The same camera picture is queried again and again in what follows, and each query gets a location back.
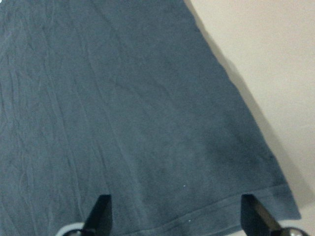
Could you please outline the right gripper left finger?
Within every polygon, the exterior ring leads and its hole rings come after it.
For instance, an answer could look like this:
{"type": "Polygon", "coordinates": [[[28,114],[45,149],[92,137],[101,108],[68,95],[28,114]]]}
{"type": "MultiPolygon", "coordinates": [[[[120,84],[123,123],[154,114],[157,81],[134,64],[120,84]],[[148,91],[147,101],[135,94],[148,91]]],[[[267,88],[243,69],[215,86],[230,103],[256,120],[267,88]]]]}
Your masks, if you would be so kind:
{"type": "Polygon", "coordinates": [[[109,236],[112,229],[111,195],[100,195],[82,228],[83,236],[109,236]]]}

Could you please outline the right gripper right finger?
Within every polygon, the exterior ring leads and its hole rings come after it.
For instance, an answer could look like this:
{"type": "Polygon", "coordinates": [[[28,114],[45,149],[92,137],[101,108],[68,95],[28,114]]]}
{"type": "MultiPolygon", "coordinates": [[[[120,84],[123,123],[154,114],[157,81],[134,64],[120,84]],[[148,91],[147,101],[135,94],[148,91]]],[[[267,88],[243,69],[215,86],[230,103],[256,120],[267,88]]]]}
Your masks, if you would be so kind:
{"type": "Polygon", "coordinates": [[[241,227],[247,236],[279,236],[282,227],[252,194],[241,197],[241,227]]]}

